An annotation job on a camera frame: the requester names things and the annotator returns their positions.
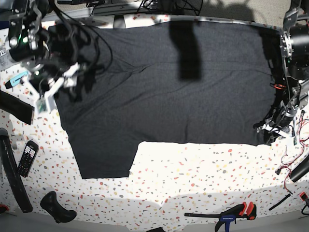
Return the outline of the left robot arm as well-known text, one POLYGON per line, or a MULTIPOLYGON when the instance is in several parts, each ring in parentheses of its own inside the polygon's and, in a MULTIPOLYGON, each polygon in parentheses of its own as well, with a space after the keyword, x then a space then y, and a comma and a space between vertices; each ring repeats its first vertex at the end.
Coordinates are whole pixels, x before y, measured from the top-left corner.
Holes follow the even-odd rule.
POLYGON ((296 136, 296 114, 309 102, 309 2, 291 1, 278 29, 282 71, 271 84, 277 90, 274 106, 256 127, 266 145, 278 137, 296 136))

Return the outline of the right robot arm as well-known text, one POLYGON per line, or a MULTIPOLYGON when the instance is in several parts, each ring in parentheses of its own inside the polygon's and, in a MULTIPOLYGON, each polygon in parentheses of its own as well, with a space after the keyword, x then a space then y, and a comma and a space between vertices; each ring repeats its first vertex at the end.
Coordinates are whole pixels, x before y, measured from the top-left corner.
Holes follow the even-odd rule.
POLYGON ((9 16, 8 58, 28 73, 21 83, 38 112, 57 105, 75 111, 102 103, 96 77, 112 63, 101 29, 73 19, 51 0, 15 0, 9 16))

